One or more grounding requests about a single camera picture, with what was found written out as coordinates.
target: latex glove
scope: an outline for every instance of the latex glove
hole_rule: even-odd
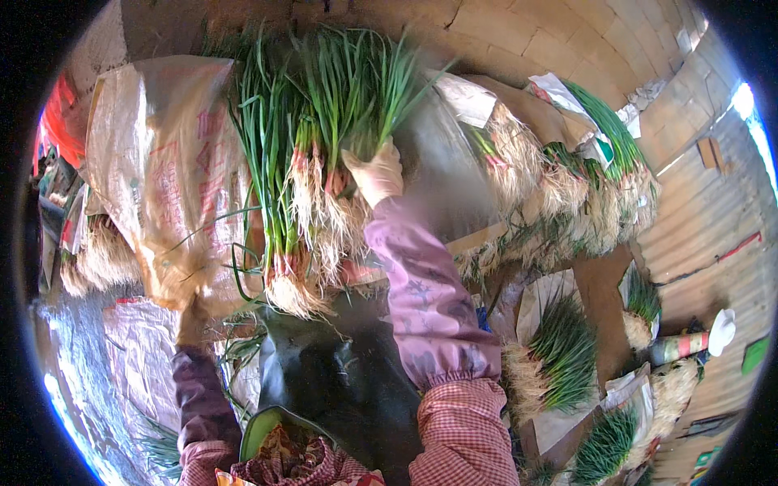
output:
[[[200,306],[200,299],[195,297],[179,317],[176,346],[204,348],[205,327],[210,322],[211,316]]]
[[[402,196],[402,166],[400,152],[392,143],[392,138],[378,150],[368,163],[362,162],[348,150],[342,150],[343,163],[354,176],[359,192],[371,208],[390,196]]]

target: person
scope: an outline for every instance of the person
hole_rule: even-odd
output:
[[[369,163],[346,151],[343,160],[373,209],[365,241],[389,279],[403,368],[425,392],[417,412],[424,452],[408,466],[411,484],[518,485],[510,437],[500,420],[506,396],[497,384],[499,340],[479,330],[452,256],[405,205],[398,150],[390,139]],[[321,439],[305,447],[304,463],[285,465],[291,446],[280,429],[273,441],[265,440],[254,462],[236,464],[240,429],[213,361],[200,348],[197,323],[203,319],[196,313],[194,308],[182,313],[173,358],[182,486],[384,484],[380,471],[368,471]]]

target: corrugated metal sheet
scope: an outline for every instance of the corrugated metal sheet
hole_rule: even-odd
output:
[[[706,170],[696,146],[660,176],[659,216],[638,238],[655,282],[715,262],[755,232],[754,241],[725,261],[661,288],[663,332],[674,334],[692,316],[710,326],[719,309],[736,312],[738,331],[719,358],[706,366],[689,409],[657,454],[656,478],[687,481],[700,453],[722,446],[732,429],[715,438],[674,439],[692,421],[746,406],[759,373],[741,374],[747,344],[766,336],[776,307],[778,208],[765,167],[748,129],[731,110],[709,136],[718,138],[729,174]]]

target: woven plastic sack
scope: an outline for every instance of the woven plastic sack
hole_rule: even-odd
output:
[[[145,293],[214,317],[244,301],[233,271],[250,180],[227,111],[230,59],[171,56],[102,75],[89,114],[85,178],[135,252]],[[240,276],[251,295],[260,278]]]

